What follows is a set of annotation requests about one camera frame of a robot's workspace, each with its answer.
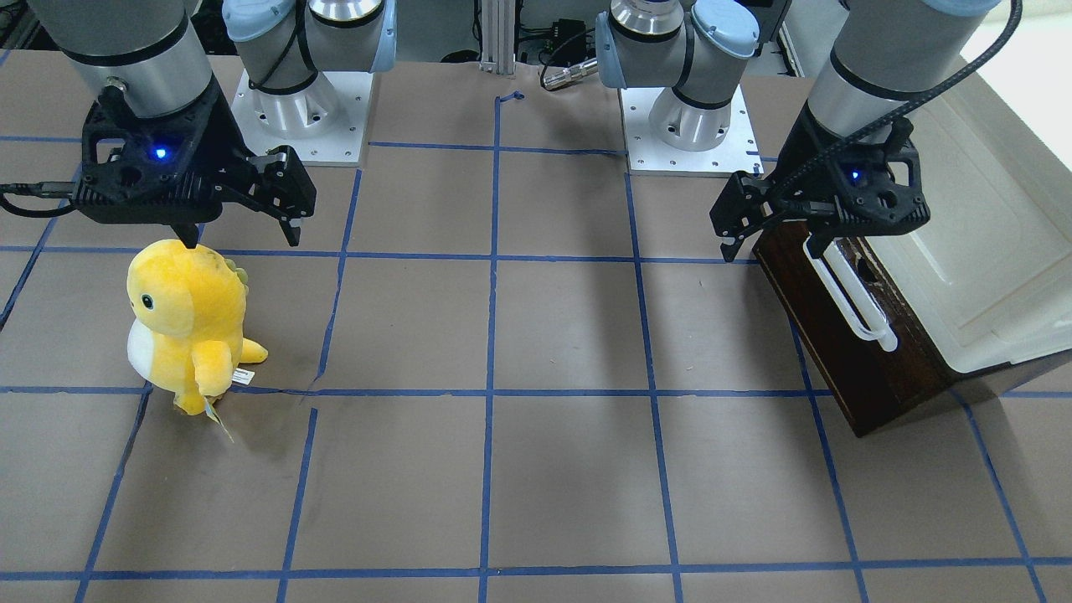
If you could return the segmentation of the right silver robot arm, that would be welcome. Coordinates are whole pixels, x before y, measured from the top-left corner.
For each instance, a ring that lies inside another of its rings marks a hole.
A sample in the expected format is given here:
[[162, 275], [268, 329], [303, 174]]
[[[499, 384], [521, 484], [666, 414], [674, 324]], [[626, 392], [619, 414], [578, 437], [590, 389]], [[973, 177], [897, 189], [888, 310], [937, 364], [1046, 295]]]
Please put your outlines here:
[[95, 100], [76, 183], [5, 192], [68, 198], [104, 224], [160, 224], [193, 248], [225, 204], [273, 218], [289, 245], [314, 215], [307, 162], [332, 134], [356, 161], [357, 98], [336, 76], [389, 71], [394, 1], [225, 1], [225, 32], [245, 69], [227, 102], [183, 1], [32, 1], [31, 10]]

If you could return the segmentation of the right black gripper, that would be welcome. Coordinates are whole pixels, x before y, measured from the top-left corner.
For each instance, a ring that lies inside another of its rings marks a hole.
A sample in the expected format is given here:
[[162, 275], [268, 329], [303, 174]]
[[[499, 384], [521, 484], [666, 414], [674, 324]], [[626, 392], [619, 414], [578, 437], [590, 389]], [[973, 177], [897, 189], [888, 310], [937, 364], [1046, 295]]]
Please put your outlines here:
[[254, 209], [278, 221], [291, 247], [315, 214], [317, 187], [291, 145], [252, 157], [219, 82], [180, 111], [142, 118], [126, 89], [105, 85], [83, 126], [80, 179], [70, 205], [108, 224], [172, 225], [188, 250], [203, 226], [253, 188]]

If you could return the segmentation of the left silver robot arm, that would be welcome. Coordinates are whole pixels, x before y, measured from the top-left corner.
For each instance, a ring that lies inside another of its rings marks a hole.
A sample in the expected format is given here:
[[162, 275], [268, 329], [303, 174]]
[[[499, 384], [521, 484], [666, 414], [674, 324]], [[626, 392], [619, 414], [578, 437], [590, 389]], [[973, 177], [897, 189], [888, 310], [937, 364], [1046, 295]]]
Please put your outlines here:
[[[731, 174], [711, 210], [721, 255], [781, 222], [807, 225], [819, 258], [842, 237], [905, 235], [930, 221], [909, 115], [995, 56], [1018, 26], [1012, 5], [995, 42], [952, 65], [992, 1], [848, 1], [848, 16], [766, 177]], [[597, 18], [600, 79], [656, 88], [652, 119], [667, 144], [690, 152], [721, 142], [731, 100], [762, 43], [749, 3], [612, 1]]]

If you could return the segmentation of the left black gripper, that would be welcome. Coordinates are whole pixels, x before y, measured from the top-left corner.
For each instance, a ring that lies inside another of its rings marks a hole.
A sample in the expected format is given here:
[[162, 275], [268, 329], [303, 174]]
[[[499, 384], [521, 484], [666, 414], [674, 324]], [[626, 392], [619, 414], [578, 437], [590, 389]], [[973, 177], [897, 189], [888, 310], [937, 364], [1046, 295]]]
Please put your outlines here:
[[912, 132], [908, 118], [897, 118], [876, 142], [854, 142], [822, 159], [776, 201], [770, 198], [774, 182], [732, 173], [709, 210], [724, 262], [734, 262], [747, 238], [781, 221], [807, 222], [804, 251], [813, 260], [837, 237], [904, 235], [926, 225], [930, 206]]

